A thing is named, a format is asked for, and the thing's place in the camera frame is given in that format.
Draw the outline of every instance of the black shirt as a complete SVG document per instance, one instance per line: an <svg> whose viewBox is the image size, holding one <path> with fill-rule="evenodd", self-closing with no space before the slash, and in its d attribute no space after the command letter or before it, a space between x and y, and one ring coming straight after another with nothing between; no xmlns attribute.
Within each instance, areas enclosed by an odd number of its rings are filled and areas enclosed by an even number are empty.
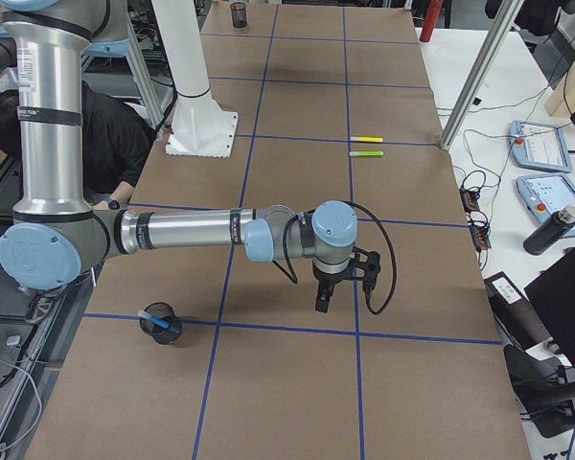
<svg viewBox="0 0 575 460"><path fill-rule="evenodd" d="M136 111L82 85L83 187L110 194L120 182L136 186L153 130Z"/></svg>

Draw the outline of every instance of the cardboard table surface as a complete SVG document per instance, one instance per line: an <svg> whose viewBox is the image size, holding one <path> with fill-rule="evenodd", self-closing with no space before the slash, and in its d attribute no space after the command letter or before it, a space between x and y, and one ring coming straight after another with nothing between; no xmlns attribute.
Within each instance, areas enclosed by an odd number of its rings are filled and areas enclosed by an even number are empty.
<svg viewBox="0 0 575 460"><path fill-rule="evenodd" d="M30 459L528 458L410 15L215 4L211 88L238 110L229 159L155 146L137 211L349 199L381 219L399 278L373 316L351 283L314 311L311 262L292 285L241 247L161 249L105 264ZM380 145L350 136L381 136ZM350 150L383 150L351 158ZM357 245L381 253L360 216ZM135 314L170 303L185 333L155 344Z"/></svg>

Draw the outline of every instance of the yellow highlighter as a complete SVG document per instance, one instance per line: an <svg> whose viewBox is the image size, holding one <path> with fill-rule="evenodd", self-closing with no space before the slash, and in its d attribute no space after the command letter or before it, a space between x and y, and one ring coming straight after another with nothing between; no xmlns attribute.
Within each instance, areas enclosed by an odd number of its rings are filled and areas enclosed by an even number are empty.
<svg viewBox="0 0 575 460"><path fill-rule="evenodd" d="M383 142L382 137L370 137L370 136L351 136L349 140L352 142L372 142L376 144Z"/></svg>
<svg viewBox="0 0 575 460"><path fill-rule="evenodd" d="M383 156L381 150L351 150L349 156Z"/></svg>

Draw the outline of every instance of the dark hair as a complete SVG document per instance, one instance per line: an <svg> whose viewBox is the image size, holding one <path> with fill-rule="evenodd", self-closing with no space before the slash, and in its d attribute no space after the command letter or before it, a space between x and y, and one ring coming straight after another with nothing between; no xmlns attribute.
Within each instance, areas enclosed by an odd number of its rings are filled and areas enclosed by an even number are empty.
<svg viewBox="0 0 575 460"><path fill-rule="evenodd" d="M0 93L0 150L21 159L21 126L17 118L19 92L10 89Z"/></svg>

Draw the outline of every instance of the pen holder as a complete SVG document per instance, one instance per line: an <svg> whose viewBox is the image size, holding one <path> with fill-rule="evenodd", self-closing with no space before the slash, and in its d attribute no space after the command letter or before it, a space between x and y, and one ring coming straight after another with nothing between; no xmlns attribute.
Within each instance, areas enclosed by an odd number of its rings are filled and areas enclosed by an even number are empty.
<svg viewBox="0 0 575 460"><path fill-rule="evenodd" d="M234 2L230 4L232 14L232 25L238 29L247 25L247 5L243 2Z"/></svg>
<svg viewBox="0 0 575 460"><path fill-rule="evenodd" d="M183 332L183 326L179 318L175 316L173 307L164 302L155 302L149 305L145 311L156 318L163 319L171 326L169 329L163 329L147 319L141 318L138 321L141 330L153 337L153 340L160 345L172 345Z"/></svg>

